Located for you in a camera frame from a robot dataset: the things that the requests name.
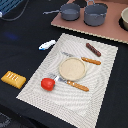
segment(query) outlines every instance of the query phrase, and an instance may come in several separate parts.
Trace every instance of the beige plate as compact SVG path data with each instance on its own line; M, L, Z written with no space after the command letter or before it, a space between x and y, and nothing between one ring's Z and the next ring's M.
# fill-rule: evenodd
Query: beige plate
M86 64L83 60L69 57L68 59L62 61L59 65L60 75L70 81L76 81L86 74Z

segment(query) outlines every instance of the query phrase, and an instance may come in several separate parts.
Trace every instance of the butter knife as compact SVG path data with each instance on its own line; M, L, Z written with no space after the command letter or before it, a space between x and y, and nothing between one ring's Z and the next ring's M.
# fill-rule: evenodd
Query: butter knife
M89 62L89 63L93 63L93 64L96 64L96 65L100 65L101 64L101 62L100 61L97 61L97 60L92 60L92 59L89 59L89 58L80 57L80 56L77 56L77 55L72 55L72 54L69 54L69 53L66 53L66 52L61 52L61 53L64 54L64 55L66 55L66 56L69 56L69 57L80 58L83 61L86 61L86 62Z

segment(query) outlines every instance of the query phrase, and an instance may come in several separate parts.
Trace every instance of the knife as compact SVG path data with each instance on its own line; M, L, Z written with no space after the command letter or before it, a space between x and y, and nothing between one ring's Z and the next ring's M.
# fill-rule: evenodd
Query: knife
M89 63L93 63L93 64L97 64L97 65L100 65L101 62L100 61L97 61L97 60L92 60L92 59L88 59L88 58L85 58L85 57L80 57L80 56L77 56L77 55L72 55L72 54L69 54L69 53L66 53L66 52L61 52L62 54L66 55L66 56L69 56L69 57L77 57L77 58L80 58L82 59L83 61L86 61L86 62L89 62Z
M54 79L55 81L64 82L64 83L66 83L66 84L68 84L68 85L71 85L71 86L73 86L73 87L76 87L76 88L78 88L78 89L80 89L80 90L83 90L83 91L86 91L86 92L89 91L89 89L88 89L87 87L83 86L83 85L77 84L77 83L75 83L75 82L73 82L73 81L70 81L70 80L65 80L65 79L63 79L62 77L57 76L57 75L52 74L52 73L50 73L50 78L51 78L51 79Z

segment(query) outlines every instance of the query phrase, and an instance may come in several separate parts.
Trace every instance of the pot handle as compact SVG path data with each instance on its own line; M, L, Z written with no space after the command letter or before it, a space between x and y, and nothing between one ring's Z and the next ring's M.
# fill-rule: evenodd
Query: pot handle
M89 0L87 1L87 6L88 6L88 2L92 1L93 2L93 5L95 4L94 0Z
M56 11L51 11L51 12L44 12L43 14L49 14L49 13L53 13L53 12L61 12L60 10L56 10Z

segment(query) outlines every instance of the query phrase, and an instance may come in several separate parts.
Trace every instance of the sausage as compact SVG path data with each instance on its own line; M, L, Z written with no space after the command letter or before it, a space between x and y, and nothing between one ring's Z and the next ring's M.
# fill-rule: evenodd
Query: sausage
M101 56L101 53L96 50L92 45L90 45L89 43L86 43L86 47L89 48L94 54L96 54L98 57Z

